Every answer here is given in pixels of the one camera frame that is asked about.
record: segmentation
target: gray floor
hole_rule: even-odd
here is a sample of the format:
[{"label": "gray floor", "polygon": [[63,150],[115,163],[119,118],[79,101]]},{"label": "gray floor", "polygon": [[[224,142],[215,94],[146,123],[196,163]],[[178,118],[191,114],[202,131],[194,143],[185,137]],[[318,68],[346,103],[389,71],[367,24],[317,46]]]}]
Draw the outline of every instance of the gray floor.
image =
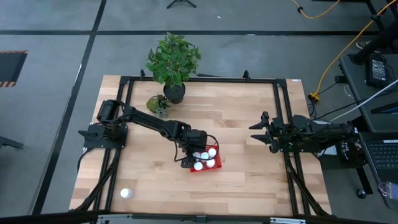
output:
[{"label": "gray floor", "polygon": [[[177,3],[166,10],[169,1],[164,0],[108,0],[99,29],[360,30],[369,20],[366,5],[356,3],[341,3],[325,17],[310,21],[299,15],[288,0],[192,1],[198,8]],[[311,0],[298,2],[309,15],[318,14],[331,4]],[[375,8],[378,10],[383,4],[376,1]],[[100,0],[3,0],[0,1],[0,29],[90,30],[99,5]],[[391,15],[387,13],[383,20],[387,24],[392,20]],[[102,76],[138,75],[145,66],[149,49],[155,47],[161,38],[159,35],[96,37],[44,205],[45,213],[68,209],[76,178],[76,162],[83,144],[77,131],[86,129],[90,122]],[[247,69],[252,77],[299,78],[306,94],[315,90],[324,69],[352,38],[187,36],[187,40],[202,52],[200,73],[241,77]],[[0,217],[25,215],[29,211],[87,41],[88,36],[85,35],[0,35],[1,50],[29,50],[17,85],[0,88],[0,135],[25,142],[21,151],[9,147],[1,149]],[[339,74],[340,69],[333,66],[323,82],[323,89],[331,85],[334,76]],[[318,114],[353,101],[343,87],[338,85],[322,94],[317,106]],[[356,115],[353,113],[340,121]],[[338,217],[388,223],[398,218],[398,213],[385,207],[378,194],[366,200],[355,196],[359,180],[354,170],[325,170],[324,176],[332,212]],[[344,185],[337,184],[340,178],[346,180]]]}]

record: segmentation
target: white ball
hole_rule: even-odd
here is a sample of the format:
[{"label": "white ball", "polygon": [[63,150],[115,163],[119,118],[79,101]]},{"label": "white ball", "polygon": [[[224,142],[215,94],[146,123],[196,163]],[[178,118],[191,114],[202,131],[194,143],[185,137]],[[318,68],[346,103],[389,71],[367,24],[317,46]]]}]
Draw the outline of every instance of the white ball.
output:
[{"label": "white ball", "polygon": [[133,192],[130,189],[122,189],[122,191],[120,191],[120,196],[122,196],[124,198],[131,198],[132,194],[133,194]]},{"label": "white ball", "polygon": [[209,168],[212,168],[215,164],[216,164],[216,161],[214,161],[214,159],[206,162],[206,166]]},{"label": "white ball", "polygon": [[203,169],[203,164],[202,164],[201,162],[196,162],[196,163],[193,165],[193,168],[194,168],[195,170],[202,170],[202,169]]},{"label": "white ball", "polygon": [[202,162],[206,162],[204,159],[209,159],[209,154],[207,152],[204,152],[200,155],[200,158],[202,159]]},{"label": "white ball", "polygon": [[211,149],[209,149],[208,153],[209,153],[210,158],[214,158],[217,154],[217,151],[216,151],[216,149],[211,148]]},{"label": "white ball", "polygon": [[192,155],[196,158],[200,158],[200,153],[199,152],[194,152],[192,153]]}]

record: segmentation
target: yellow cable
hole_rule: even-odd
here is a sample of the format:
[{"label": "yellow cable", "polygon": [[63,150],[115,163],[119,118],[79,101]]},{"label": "yellow cable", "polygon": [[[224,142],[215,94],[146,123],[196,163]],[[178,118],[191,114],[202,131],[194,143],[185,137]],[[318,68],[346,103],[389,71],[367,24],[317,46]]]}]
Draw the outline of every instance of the yellow cable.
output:
[{"label": "yellow cable", "polygon": [[[389,4],[387,4],[386,6],[384,6],[378,13],[377,16],[380,16],[380,14],[386,10],[392,3],[396,2],[397,0],[393,0],[391,1]],[[321,88],[321,84],[322,84],[322,80],[325,77],[326,73],[329,71],[330,67],[337,61],[337,59],[340,58],[340,56],[344,53],[345,50],[347,50],[348,47],[350,47],[351,44],[353,44],[353,42],[355,42],[356,39],[358,39],[358,37],[373,23],[373,21],[370,21],[362,30],[361,32],[359,32],[359,34],[337,55],[337,57],[329,64],[329,66],[326,68],[326,70],[323,72],[323,75],[321,76],[321,79],[319,81],[318,84],[318,89],[315,93],[310,93],[310,95],[312,95],[313,97],[316,97],[319,94],[320,88]]]},{"label": "yellow cable", "polygon": [[[313,17],[307,16],[307,15],[304,13],[304,11],[303,11],[302,9],[300,10],[300,12],[301,12],[301,13],[303,14],[303,16],[305,16],[307,19],[316,19],[316,18],[319,18],[319,17],[321,17],[321,16],[324,16],[326,13],[328,13],[328,12],[330,11],[330,9],[333,9],[333,7],[335,7],[335,6],[337,5],[337,3],[339,3],[340,1],[341,1],[341,0],[337,0],[337,2],[335,2],[332,6],[330,6],[330,8],[328,8],[328,10],[326,10],[325,12],[323,12],[323,13],[317,15],[317,16],[313,16]],[[297,8],[300,7],[299,4],[297,4],[296,1],[292,0],[292,2],[297,6]]]}]

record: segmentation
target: keyboard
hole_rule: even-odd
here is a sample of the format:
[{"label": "keyboard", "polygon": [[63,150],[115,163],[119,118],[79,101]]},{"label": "keyboard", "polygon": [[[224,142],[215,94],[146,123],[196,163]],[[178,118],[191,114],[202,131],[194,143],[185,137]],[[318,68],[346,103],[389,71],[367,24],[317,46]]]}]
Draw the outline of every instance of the keyboard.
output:
[{"label": "keyboard", "polygon": [[398,143],[367,143],[377,169],[398,169]]}]

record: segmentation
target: small plant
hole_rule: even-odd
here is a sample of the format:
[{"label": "small plant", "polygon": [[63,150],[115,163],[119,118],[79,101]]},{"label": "small plant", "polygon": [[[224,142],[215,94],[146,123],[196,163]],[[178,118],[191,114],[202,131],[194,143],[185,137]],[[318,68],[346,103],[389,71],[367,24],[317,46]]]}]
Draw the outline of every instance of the small plant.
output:
[{"label": "small plant", "polygon": [[147,108],[152,113],[158,114],[160,116],[166,116],[166,108],[170,107],[168,105],[168,99],[163,95],[157,95],[151,97],[147,102]]},{"label": "small plant", "polygon": [[173,88],[182,86],[191,73],[196,74],[201,55],[183,35],[168,32],[165,39],[159,41],[155,52],[149,51],[148,60],[146,67],[154,74],[154,80]]}]

